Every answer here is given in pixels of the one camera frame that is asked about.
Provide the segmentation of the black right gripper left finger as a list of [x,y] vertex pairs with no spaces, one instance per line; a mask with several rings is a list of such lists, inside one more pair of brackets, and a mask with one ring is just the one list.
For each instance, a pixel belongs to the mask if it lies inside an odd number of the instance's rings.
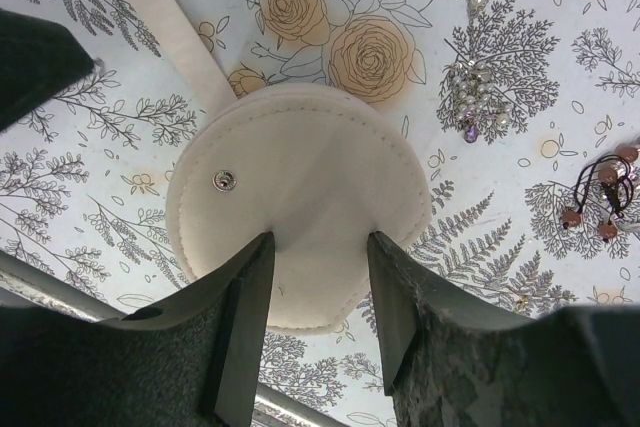
[[120,319],[3,309],[2,424],[249,425],[275,254],[273,234],[261,234],[208,275]]

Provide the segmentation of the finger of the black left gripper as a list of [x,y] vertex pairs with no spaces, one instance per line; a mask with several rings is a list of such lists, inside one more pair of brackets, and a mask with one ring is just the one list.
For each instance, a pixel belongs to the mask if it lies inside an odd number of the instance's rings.
[[95,63],[64,26],[1,11],[1,129],[84,79]]

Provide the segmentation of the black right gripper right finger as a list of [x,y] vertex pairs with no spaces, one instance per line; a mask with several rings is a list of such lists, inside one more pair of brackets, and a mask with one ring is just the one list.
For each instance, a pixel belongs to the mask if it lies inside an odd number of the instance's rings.
[[567,306],[530,319],[367,242],[383,385],[401,426],[635,426],[639,310]]

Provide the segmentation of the beige round jewelry case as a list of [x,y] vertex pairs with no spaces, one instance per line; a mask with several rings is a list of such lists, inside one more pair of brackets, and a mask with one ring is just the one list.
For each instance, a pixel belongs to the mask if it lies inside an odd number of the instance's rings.
[[237,97],[176,0],[127,1],[206,114],[168,187],[179,268],[196,281],[270,232],[269,329],[333,331],[368,292],[369,234],[407,247],[430,222],[411,146],[373,108],[332,87],[289,83]]

